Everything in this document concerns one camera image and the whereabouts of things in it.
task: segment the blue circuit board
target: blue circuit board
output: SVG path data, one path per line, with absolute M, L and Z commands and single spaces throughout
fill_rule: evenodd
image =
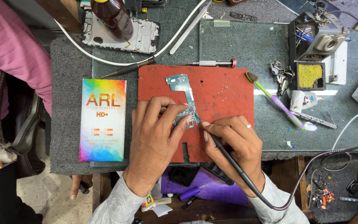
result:
M 165 78 L 165 81 L 167 82 L 167 85 L 170 86 L 171 91 L 183 91 L 186 94 L 187 103 L 189 104 L 189 107 L 178 114 L 176 116 L 175 121 L 173 121 L 173 126 L 176 126 L 176 124 L 186 115 L 192 115 L 191 121 L 187 124 L 186 129 L 193 128 L 194 122 L 196 125 L 200 123 L 200 118 L 198 117 L 196 105 L 194 104 L 194 97 L 193 92 L 190 87 L 189 78 L 187 77 L 187 74 L 177 74 L 174 76 L 170 76 Z

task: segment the brown bottle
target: brown bottle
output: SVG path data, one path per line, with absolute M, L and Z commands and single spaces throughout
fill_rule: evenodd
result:
M 122 0 L 91 0 L 91 7 L 116 41 L 126 42 L 132 37 L 131 18 Z

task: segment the toothbrush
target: toothbrush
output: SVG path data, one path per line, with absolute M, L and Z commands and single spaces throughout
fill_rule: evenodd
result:
M 272 94 L 268 93 L 266 89 L 262 87 L 262 85 L 258 82 L 259 77 L 257 75 L 251 72 L 246 72 L 246 77 L 251 83 L 255 83 L 273 103 L 275 103 L 282 110 L 284 110 L 284 112 L 296 126 L 298 126 L 300 129 L 305 129 L 305 125 L 303 125 L 302 122 L 294 114 L 292 114 L 291 111 L 289 111 L 276 96 L 273 96 Z

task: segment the pink fabric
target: pink fabric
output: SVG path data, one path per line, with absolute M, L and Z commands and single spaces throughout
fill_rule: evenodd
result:
M 0 69 L 28 83 L 52 116 L 51 58 L 19 16 L 0 0 Z M 8 114 L 7 88 L 1 118 Z

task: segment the brush bristles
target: brush bristles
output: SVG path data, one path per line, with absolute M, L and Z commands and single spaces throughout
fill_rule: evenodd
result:
M 247 72 L 247 76 L 250 79 L 250 81 L 253 83 L 259 80 L 259 77 L 251 72 Z

